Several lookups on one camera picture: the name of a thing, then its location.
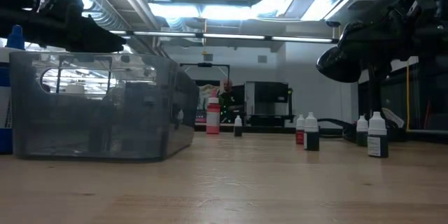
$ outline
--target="table surface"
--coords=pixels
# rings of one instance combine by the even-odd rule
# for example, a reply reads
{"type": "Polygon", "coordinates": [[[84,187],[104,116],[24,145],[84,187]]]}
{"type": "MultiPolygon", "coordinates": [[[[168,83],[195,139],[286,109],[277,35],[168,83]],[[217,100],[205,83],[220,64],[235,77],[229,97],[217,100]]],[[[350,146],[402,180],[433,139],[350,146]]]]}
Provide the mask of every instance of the table surface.
{"type": "Polygon", "coordinates": [[[448,146],[196,133],[159,163],[0,156],[0,223],[447,223],[448,146]]]}

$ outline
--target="red bottle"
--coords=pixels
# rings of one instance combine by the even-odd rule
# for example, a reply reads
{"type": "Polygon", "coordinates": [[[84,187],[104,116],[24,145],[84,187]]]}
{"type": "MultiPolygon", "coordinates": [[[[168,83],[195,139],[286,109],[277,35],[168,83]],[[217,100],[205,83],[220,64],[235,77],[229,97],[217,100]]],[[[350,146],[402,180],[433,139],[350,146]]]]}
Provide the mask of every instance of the red bottle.
{"type": "Polygon", "coordinates": [[[209,98],[209,105],[207,106],[207,134],[219,134],[220,116],[221,108],[219,106],[219,99],[216,97],[216,90],[213,90],[209,98]]]}
{"type": "Polygon", "coordinates": [[[295,125],[295,143],[303,144],[303,139],[305,137],[305,119],[303,115],[299,115],[297,119],[297,124],[295,125]]]}

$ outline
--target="ceiling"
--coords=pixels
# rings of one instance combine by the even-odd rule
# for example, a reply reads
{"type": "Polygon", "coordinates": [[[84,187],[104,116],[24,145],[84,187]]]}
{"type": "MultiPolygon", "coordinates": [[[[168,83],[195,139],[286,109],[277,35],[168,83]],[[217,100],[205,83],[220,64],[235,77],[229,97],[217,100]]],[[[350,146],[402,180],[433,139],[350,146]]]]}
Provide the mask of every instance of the ceiling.
{"type": "MultiPolygon", "coordinates": [[[[107,3],[104,5],[110,5],[113,7],[117,16],[127,24],[126,29],[133,30],[150,30],[153,27],[148,26],[148,22],[142,18],[142,16],[136,11],[128,0],[105,0],[107,3]]],[[[325,22],[305,22],[305,17],[311,17],[313,15],[322,15],[321,6],[316,6],[317,0],[292,0],[289,8],[287,8],[283,17],[270,17],[270,18],[257,18],[248,20],[207,20],[206,27],[203,20],[198,20],[195,17],[182,17],[182,22],[189,30],[201,31],[206,29],[207,32],[223,33],[223,34],[263,34],[263,35],[281,35],[281,36],[309,36],[309,37],[323,37],[331,38],[337,36],[337,32],[334,34],[333,29],[327,27],[325,22]]],[[[332,5],[334,8],[341,0],[326,0],[326,4],[332,5]]],[[[371,4],[357,8],[355,10],[348,10],[347,6],[353,0],[349,0],[346,5],[336,12],[330,20],[340,21],[342,25],[353,19],[360,19],[368,14],[378,13],[378,11],[372,12],[372,9],[379,10],[384,7],[384,4],[393,3],[396,0],[374,0],[371,4]]],[[[155,23],[161,27],[162,30],[170,30],[170,24],[164,17],[155,17],[155,23]]],[[[154,46],[152,38],[140,37],[140,42],[143,42],[145,46],[154,46]]],[[[202,40],[197,39],[184,39],[184,38],[163,38],[162,44],[165,46],[203,46],[202,40]]],[[[207,46],[227,46],[227,47],[254,47],[254,48],[271,48],[273,51],[280,47],[279,42],[269,41],[241,41],[230,39],[207,39],[207,46]]]]}

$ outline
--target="transparent storage container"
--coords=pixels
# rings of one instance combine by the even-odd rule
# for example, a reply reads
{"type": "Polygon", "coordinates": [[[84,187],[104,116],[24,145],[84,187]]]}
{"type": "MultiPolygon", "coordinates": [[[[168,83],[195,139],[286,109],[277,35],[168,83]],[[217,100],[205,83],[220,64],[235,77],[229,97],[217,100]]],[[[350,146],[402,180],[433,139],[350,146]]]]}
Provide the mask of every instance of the transparent storage container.
{"type": "Polygon", "coordinates": [[[193,140],[199,90],[158,56],[15,52],[14,153],[163,160],[193,140]]]}

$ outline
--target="vent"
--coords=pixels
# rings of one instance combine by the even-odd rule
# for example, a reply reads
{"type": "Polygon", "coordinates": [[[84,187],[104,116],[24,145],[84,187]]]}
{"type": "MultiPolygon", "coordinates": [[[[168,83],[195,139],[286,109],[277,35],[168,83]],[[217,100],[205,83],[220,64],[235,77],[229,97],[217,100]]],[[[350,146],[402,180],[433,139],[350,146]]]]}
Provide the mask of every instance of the vent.
{"type": "Polygon", "coordinates": [[[267,63],[267,56],[266,55],[259,55],[258,56],[258,63],[267,63]]]}
{"type": "Polygon", "coordinates": [[[212,62],[213,61],[213,55],[212,54],[204,54],[204,61],[205,62],[212,62]]]}

